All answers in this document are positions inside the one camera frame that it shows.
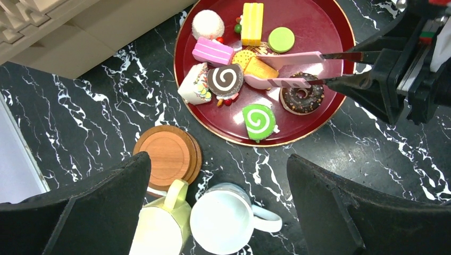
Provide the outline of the pink handled metal tongs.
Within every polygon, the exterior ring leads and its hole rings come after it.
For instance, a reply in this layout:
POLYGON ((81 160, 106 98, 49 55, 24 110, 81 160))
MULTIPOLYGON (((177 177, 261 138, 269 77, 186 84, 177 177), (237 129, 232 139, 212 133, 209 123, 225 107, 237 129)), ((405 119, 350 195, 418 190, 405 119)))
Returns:
POLYGON ((245 74, 245 82, 255 89, 267 88, 307 88, 310 85, 326 85, 329 88, 347 86, 357 89, 366 89, 371 86, 369 72, 361 74, 342 74, 334 78, 321 77, 318 69, 326 60, 342 60, 361 64, 374 64, 380 55, 380 51, 328 53, 304 52, 283 55, 257 55, 256 58, 265 65, 280 71, 277 78, 259 78, 254 74, 245 74), (307 73, 316 73, 317 78, 307 81, 304 78, 293 78, 292 75, 309 68, 307 73))

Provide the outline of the tan plastic toolbox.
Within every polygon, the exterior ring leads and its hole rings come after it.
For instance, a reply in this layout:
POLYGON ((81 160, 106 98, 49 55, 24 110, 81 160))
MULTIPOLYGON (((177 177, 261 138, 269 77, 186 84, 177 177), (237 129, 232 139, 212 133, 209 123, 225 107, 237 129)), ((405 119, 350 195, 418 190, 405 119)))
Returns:
POLYGON ((75 79, 191 1, 1 1, 1 62, 75 79))

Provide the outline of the chocolate toy donut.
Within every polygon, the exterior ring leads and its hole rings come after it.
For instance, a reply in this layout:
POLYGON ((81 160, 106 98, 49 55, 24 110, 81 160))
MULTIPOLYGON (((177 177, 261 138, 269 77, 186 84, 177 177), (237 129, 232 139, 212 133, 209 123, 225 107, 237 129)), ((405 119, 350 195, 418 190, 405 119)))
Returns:
POLYGON ((316 111, 324 97, 322 84, 314 84, 309 88, 282 88, 279 93, 284 109, 295 115, 307 115, 316 111))

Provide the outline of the white grey mug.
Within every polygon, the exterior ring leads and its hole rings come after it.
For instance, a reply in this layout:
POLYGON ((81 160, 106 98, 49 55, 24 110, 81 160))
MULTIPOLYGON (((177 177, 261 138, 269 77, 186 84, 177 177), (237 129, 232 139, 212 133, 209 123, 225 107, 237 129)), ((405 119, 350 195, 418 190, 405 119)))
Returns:
POLYGON ((274 233, 282 225, 279 215, 252 204, 244 189, 228 182, 209 188, 190 214, 194 240, 213 254, 236 253, 250 241, 254 230, 274 233))

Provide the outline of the green toy macaron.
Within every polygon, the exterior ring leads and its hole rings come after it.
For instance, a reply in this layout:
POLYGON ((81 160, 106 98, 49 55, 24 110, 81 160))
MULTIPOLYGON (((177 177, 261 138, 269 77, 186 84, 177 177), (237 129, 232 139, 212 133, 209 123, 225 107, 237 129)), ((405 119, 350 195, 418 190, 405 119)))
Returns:
POLYGON ((268 44, 273 52, 285 53, 295 44, 295 35, 287 27, 277 27, 268 36, 268 44))

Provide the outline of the brown swirl roll cake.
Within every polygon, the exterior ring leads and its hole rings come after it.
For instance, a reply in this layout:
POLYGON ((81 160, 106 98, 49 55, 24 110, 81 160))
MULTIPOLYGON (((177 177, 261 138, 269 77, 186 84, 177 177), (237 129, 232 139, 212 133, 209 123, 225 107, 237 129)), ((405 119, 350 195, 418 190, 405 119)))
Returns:
POLYGON ((239 64, 230 64, 210 69, 207 73, 207 85, 216 96, 230 97, 238 93, 244 82, 243 68, 239 64))

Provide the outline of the orange round toy biscuit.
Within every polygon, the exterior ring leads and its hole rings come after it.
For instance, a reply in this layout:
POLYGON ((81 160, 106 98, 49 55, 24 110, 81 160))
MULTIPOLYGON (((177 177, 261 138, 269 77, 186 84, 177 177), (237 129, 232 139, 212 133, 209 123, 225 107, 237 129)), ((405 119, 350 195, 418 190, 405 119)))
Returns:
POLYGON ((252 57, 255 57, 256 53, 251 50, 240 50, 238 52, 235 52, 231 63, 232 64, 238 64, 241 66, 241 68, 244 70, 248 63, 250 62, 252 57))

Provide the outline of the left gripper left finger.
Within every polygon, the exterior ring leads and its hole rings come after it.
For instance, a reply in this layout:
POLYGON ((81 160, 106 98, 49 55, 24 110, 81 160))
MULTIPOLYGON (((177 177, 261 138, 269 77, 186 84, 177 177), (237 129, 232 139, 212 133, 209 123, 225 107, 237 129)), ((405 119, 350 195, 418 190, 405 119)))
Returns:
POLYGON ((1 204, 1 254, 128 254, 151 175, 140 152, 81 181, 1 204))

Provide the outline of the yellow green mug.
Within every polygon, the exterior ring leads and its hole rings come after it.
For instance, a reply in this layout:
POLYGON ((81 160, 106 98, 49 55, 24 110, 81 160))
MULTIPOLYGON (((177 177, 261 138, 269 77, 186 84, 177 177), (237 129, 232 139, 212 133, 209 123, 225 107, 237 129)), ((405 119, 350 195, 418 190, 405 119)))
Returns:
POLYGON ((130 254, 181 254, 191 235, 188 183, 174 180, 166 196, 143 206, 130 254))

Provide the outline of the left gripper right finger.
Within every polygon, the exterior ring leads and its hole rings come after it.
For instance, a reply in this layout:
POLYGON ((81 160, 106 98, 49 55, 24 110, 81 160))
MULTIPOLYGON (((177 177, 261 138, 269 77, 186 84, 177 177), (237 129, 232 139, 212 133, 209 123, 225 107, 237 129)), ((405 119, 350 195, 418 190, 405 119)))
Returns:
POLYGON ((450 203, 391 196, 296 154, 287 179, 309 254, 450 254, 450 203))

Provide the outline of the white toy cake slice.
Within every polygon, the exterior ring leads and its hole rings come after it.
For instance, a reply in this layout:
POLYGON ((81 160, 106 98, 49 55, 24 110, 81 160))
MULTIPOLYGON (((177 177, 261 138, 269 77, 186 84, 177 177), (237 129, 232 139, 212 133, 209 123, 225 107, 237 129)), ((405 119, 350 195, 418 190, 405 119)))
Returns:
POLYGON ((186 103, 199 105, 211 101, 212 94, 207 84, 207 73, 206 62, 191 67, 178 89, 178 94, 186 103))

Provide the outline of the wooden coaster stack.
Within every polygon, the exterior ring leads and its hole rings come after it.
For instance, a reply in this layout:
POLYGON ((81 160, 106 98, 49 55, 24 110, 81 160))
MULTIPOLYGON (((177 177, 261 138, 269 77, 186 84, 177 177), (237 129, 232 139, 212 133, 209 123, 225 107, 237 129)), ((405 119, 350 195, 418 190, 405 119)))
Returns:
POLYGON ((133 154, 148 153, 151 176, 148 187, 167 191, 176 179, 192 184, 202 167, 202 152, 189 133, 171 125, 160 125, 145 131, 136 142, 133 154))

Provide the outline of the red round tray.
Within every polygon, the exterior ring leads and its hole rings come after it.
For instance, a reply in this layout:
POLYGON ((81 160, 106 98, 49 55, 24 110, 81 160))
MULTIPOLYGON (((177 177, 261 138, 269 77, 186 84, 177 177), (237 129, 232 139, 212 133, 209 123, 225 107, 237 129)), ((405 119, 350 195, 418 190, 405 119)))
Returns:
MULTIPOLYGON (((188 13, 179 31, 174 56, 174 73, 177 84, 196 64, 192 56, 195 39, 191 34, 191 23, 201 10, 215 11, 224 21, 224 42, 232 45, 239 40, 234 26, 242 13, 243 1, 198 1, 188 13)), ((342 52, 354 46, 354 34, 348 18, 335 1, 265 1, 262 41, 267 41, 270 32, 277 27, 287 27, 295 34, 292 52, 323 53, 342 52)), ((205 128, 215 135, 246 146, 255 142, 248 137, 242 109, 250 104, 270 107, 275 114, 279 132, 261 141, 261 147, 285 145, 302 139, 323 126, 340 108, 345 96, 325 89, 320 107, 307 115, 294 115, 286 111, 279 100, 279 89, 256 90, 243 85, 238 98, 230 106, 217 107, 216 99, 209 103, 187 108, 205 128)))

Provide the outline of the pink toy cake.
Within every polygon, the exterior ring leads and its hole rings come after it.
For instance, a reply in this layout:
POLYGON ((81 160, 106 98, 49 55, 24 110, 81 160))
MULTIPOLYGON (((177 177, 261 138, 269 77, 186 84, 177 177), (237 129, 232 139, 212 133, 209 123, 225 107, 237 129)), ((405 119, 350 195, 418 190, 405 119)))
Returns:
POLYGON ((195 60, 207 62, 213 67, 229 65, 234 54, 235 51, 232 47, 204 37, 199 37, 192 51, 195 60))

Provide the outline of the green swirl roll cake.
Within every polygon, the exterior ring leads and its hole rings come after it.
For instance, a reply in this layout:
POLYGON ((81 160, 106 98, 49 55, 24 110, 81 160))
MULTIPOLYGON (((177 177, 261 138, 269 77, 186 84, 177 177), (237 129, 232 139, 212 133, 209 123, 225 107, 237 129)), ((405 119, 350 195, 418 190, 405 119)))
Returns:
POLYGON ((275 114, 262 104, 250 104, 242 109, 248 137, 259 143, 273 133, 279 133, 275 114))

